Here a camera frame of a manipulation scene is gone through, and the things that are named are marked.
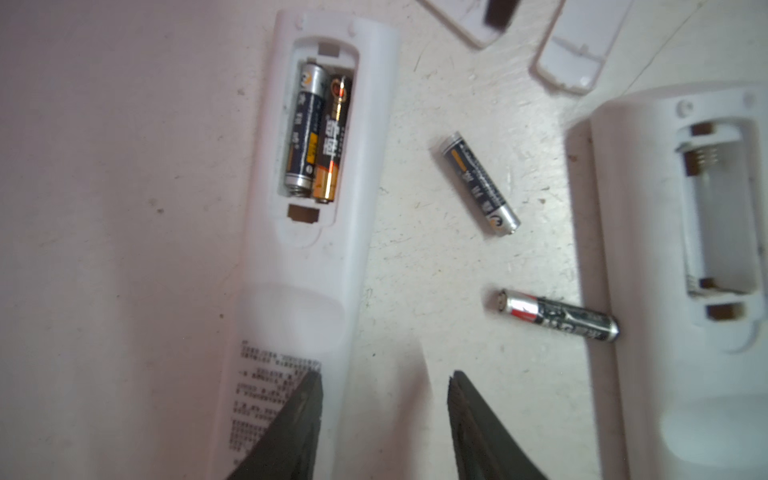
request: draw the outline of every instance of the white plastic battery cover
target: white plastic battery cover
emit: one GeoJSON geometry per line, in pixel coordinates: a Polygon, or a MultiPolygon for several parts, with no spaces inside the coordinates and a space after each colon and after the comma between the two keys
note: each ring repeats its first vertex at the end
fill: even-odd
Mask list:
{"type": "Polygon", "coordinates": [[[631,5],[632,0],[565,0],[536,71],[562,90],[591,91],[631,5]]]}
{"type": "Polygon", "coordinates": [[[282,10],[264,85],[242,253],[208,478],[226,478],[308,369],[323,377],[313,478],[330,480],[398,70],[399,34],[352,15],[282,10]],[[336,200],[283,186],[300,66],[353,72],[336,200]],[[303,221],[289,208],[309,212],[303,221]]]}
{"type": "Polygon", "coordinates": [[[643,91],[591,125],[632,479],[768,478],[768,89],[643,91]]]}
{"type": "Polygon", "coordinates": [[[477,48],[485,48],[504,32],[485,24],[491,0],[423,0],[458,29],[477,48]]]}

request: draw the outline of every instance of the empty battery compartment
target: empty battery compartment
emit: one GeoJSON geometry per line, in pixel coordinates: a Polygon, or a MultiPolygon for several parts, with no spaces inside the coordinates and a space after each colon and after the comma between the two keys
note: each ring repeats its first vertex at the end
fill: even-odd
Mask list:
{"type": "MultiPolygon", "coordinates": [[[[350,45],[334,40],[322,38],[304,38],[299,40],[293,47],[290,70],[286,77],[286,90],[281,112],[283,118],[280,119],[280,138],[282,141],[279,142],[276,152],[274,178],[272,182],[276,195],[273,195],[273,206],[270,208],[270,213],[272,217],[288,218],[293,223],[302,223],[314,227],[325,227],[334,222],[336,217],[336,206],[339,202],[344,200],[343,195],[341,194],[341,186],[343,184],[344,168],[349,159],[346,158],[343,147],[339,157],[339,177],[336,182],[336,195],[334,201],[327,204],[317,203],[315,199],[311,197],[311,193],[309,197],[293,196],[290,193],[289,188],[285,185],[286,170],[290,161],[289,155],[290,152],[292,152],[291,147],[292,145],[297,144],[295,143],[296,139],[293,138],[293,127],[294,124],[302,121],[300,116],[297,117],[297,103],[301,91],[301,82],[303,80],[302,67],[308,62],[317,64],[323,68],[329,75],[329,79],[335,74],[344,74],[352,79],[353,89],[348,100],[347,127],[349,126],[349,119],[352,117],[355,103],[354,79],[359,62],[357,50],[350,45]]],[[[329,84],[330,81],[327,82],[323,95],[325,105],[321,112],[317,137],[312,139],[312,142],[316,144],[315,161],[312,162],[310,166],[312,175],[315,174],[315,165],[319,160],[319,156],[323,153],[323,144],[326,140],[326,132],[323,129],[325,127],[325,109],[329,101],[329,84]]],[[[304,146],[305,142],[300,138],[298,144],[304,146]]]]}
{"type": "Polygon", "coordinates": [[[728,120],[691,125],[677,139],[689,296],[714,322],[762,316],[750,311],[763,305],[750,298],[763,290],[754,139],[745,125],[728,120]]]}

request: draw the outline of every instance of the black and silver battery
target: black and silver battery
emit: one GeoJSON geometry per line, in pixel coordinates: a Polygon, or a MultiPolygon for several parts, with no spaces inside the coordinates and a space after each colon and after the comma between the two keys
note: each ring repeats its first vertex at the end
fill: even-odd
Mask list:
{"type": "Polygon", "coordinates": [[[290,195],[308,197],[315,175],[320,122],[326,103],[328,72],[307,62],[301,68],[299,95],[291,122],[290,148],[284,183],[290,195]]]}
{"type": "Polygon", "coordinates": [[[514,290],[498,293],[498,311],[525,322],[605,342],[613,342],[619,334],[619,325],[611,315],[514,290]]]}
{"type": "Polygon", "coordinates": [[[475,198],[485,219],[499,236],[514,233],[520,227],[520,220],[507,205],[493,180],[480,164],[469,145],[459,132],[454,133],[440,144],[442,156],[453,165],[453,169],[464,180],[469,193],[475,198]]]}

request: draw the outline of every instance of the battery compartment with batteries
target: battery compartment with batteries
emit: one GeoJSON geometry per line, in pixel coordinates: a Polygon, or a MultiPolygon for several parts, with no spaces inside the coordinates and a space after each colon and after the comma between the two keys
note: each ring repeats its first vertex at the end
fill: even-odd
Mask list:
{"type": "Polygon", "coordinates": [[[286,77],[270,214],[295,227],[333,224],[343,201],[344,138],[349,128],[358,65],[355,48],[305,39],[294,45],[286,77]]]}

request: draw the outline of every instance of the table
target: table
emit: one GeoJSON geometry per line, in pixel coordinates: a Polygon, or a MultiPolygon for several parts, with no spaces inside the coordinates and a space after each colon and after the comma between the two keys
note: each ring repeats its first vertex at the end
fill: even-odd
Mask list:
{"type": "Polygon", "coordinates": [[[549,478],[626,478],[611,346],[484,310],[607,308],[586,119],[628,91],[768,80],[762,0],[635,2],[598,87],[531,73],[557,0],[476,51],[409,0],[0,6],[0,477],[203,478],[278,4],[400,28],[340,478],[456,478],[464,370],[549,478]],[[522,220],[483,233],[430,153],[460,130],[522,220]]]}

